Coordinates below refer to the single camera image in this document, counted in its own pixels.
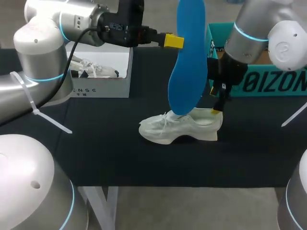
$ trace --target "teal shoe box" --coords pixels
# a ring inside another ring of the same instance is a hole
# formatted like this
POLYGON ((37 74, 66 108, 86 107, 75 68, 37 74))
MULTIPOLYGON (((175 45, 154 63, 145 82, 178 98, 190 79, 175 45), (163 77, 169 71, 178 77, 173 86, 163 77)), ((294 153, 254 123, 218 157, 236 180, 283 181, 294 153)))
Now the teal shoe box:
MULTIPOLYGON (((207 27, 207 55, 218 58, 224 52, 224 45, 234 23, 210 23, 207 27)), ((243 81, 233 86, 232 97, 258 96, 305 96, 307 95, 306 69, 285 72, 270 61, 268 51, 264 51, 257 63, 248 66, 243 81)))

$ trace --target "white shoe box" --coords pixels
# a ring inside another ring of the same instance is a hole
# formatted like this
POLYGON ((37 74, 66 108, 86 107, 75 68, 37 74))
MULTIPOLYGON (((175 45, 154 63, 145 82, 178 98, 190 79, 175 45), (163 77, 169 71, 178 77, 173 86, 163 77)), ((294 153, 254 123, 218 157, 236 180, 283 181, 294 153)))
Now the white shoe box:
MULTIPOLYGON (((66 45, 67 54, 74 43, 66 45)), ((133 49, 104 44, 94 47, 78 44, 74 55, 119 72, 118 78, 72 78, 76 98, 129 98, 133 49)))

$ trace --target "shoe sole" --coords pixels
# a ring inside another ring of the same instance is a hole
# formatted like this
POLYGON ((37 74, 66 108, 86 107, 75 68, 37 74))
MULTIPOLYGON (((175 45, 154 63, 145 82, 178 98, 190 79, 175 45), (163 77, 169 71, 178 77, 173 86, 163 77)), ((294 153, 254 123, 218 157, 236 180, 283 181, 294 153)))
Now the shoe sole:
POLYGON ((197 140, 203 140, 203 141, 217 141, 217 132, 205 133, 205 134, 184 134, 184 135, 179 135, 177 137, 174 137, 173 139, 151 139, 146 136, 143 136, 141 132, 140 132, 140 135, 146 140, 151 141, 156 144, 160 144, 160 145, 170 145, 171 143, 174 142, 174 140, 176 140, 178 137, 181 137, 181 136, 190 136, 197 140))

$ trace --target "white sneaker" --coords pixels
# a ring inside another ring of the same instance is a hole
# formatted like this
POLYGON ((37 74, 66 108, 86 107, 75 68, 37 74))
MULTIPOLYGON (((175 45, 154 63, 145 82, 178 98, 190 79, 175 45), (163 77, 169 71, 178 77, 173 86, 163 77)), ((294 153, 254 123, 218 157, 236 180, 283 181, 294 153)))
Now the white sneaker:
POLYGON ((88 78, 118 78, 119 72, 112 67, 98 65, 89 60, 73 56, 70 65, 71 70, 78 71, 79 77, 85 71, 88 78))
POLYGON ((169 145, 180 136, 217 141, 217 131, 222 126, 223 113, 214 115, 211 111, 194 108, 185 116, 178 116, 170 111, 141 121, 139 132, 145 139, 162 145, 169 145))

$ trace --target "blue insole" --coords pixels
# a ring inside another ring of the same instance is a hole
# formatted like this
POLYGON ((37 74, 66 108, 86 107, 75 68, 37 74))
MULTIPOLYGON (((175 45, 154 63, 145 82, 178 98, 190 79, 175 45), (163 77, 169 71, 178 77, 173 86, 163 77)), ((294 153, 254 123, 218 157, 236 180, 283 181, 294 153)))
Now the blue insole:
POLYGON ((207 82, 205 49, 206 13, 203 0, 180 0, 177 34, 184 38, 183 49, 168 84, 168 100, 177 115, 188 114, 198 103, 207 82))

